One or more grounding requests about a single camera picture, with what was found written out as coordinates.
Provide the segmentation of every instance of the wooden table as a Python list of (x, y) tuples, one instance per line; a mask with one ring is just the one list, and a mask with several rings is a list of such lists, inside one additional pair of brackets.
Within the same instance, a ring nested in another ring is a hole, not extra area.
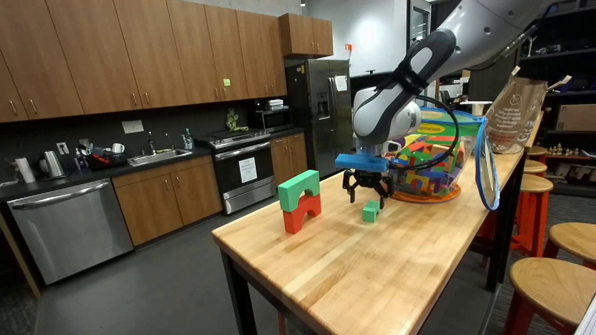
[[(501, 212), (492, 249), (488, 288), (503, 281), (523, 152), (495, 156)], [(458, 178), (462, 193), (441, 205), (385, 201), (378, 223), (363, 225), (361, 208), (378, 199), (356, 188), (356, 203), (341, 188), (341, 173), (320, 182), (322, 214), (298, 234), (283, 231), (272, 203), (216, 231), (240, 333), (255, 333), (248, 281), (277, 309), (316, 333), (415, 333), (488, 210), (469, 160)]]

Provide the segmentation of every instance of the refrigerator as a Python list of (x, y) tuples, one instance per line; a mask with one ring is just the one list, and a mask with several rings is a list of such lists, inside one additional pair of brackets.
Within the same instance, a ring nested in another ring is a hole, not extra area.
[(320, 177), (339, 171), (335, 156), (354, 152), (350, 63), (303, 59), (287, 63), (287, 104), (305, 132), (307, 165)]

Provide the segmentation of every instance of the stool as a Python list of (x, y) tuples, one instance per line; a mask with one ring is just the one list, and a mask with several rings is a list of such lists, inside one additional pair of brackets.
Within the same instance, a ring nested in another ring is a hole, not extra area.
[(542, 164), (546, 164), (546, 154), (547, 154), (546, 147), (531, 147), (531, 149), (527, 149), (527, 158), (538, 160)]
[(514, 298), (505, 333), (527, 333), (540, 314), (560, 333), (573, 333), (596, 292), (596, 272), (560, 259), (529, 257), (512, 264)]
[(564, 249), (579, 259), (583, 264), (596, 270), (596, 225), (564, 221), (547, 231), (544, 257), (557, 257)]
[(540, 257), (546, 240), (547, 195), (553, 182), (538, 175), (521, 177), (516, 232), (510, 249)]
[(542, 164), (538, 160), (525, 160), (525, 164), (523, 164), (523, 173), (544, 177), (546, 169), (547, 169), (546, 164)]

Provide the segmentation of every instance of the green toy block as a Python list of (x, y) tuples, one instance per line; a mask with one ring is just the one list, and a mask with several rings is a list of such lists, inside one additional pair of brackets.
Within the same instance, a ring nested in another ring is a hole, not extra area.
[(277, 197), (283, 212), (294, 212), (298, 199), (305, 192), (307, 195), (320, 193), (320, 178), (316, 169), (307, 169), (277, 186)]
[(380, 212), (380, 201), (367, 201), (365, 206), (361, 208), (361, 219), (365, 223), (374, 223), (378, 212)]

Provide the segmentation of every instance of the red block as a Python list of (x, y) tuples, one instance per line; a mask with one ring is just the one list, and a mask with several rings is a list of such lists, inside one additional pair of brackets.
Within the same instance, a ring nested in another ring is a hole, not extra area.
[(320, 214), (320, 193), (305, 193), (298, 199), (298, 208), (294, 212), (283, 212), (285, 231), (296, 234), (302, 229), (305, 214), (309, 214), (309, 218)]

